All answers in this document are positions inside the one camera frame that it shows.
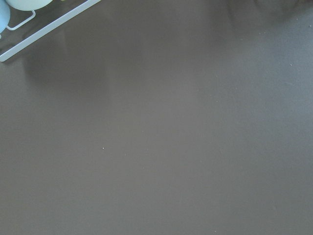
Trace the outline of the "white cup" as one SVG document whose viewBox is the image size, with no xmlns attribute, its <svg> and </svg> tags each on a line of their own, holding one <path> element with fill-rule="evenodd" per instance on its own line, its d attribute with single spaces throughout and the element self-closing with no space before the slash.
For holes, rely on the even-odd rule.
<svg viewBox="0 0 313 235">
<path fill-rule="evenodd" d="M 43 8 L 50 4 L 52 0 L 6 0 L 11 7 L 21 11 L 31 11 Z"/>
</svg>

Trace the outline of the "blue cup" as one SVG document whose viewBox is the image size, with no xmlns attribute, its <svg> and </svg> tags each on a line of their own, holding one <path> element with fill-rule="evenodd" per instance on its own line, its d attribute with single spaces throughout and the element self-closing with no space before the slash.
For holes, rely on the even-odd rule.
<svg viewBox="0 0 313 235">
<path fill-rule="evenodd" d="M 0 33 L 2 33 L 10 21 L 10 8 L 5 0 L 0 0 Z"/>
</svg>

